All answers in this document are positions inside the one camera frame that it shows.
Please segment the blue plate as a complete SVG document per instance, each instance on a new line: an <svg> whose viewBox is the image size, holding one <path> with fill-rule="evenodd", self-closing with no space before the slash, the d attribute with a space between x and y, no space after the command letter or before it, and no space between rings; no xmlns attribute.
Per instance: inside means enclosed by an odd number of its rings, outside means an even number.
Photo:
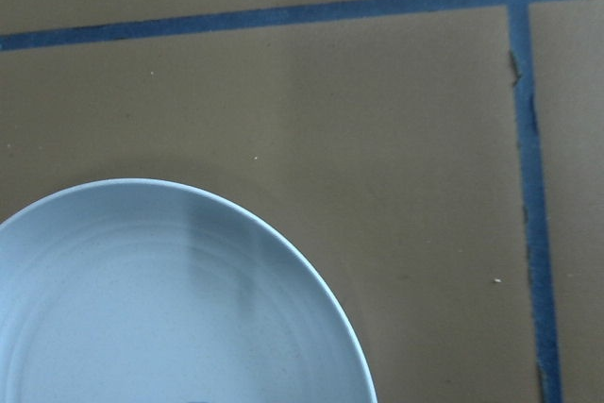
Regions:
<svg viewBox="0 0 604 403"><path fill-rule="evenodd" d="M49 195L1 226L5 402L373 402L309 261L251 212L152 179Z"/></svg>

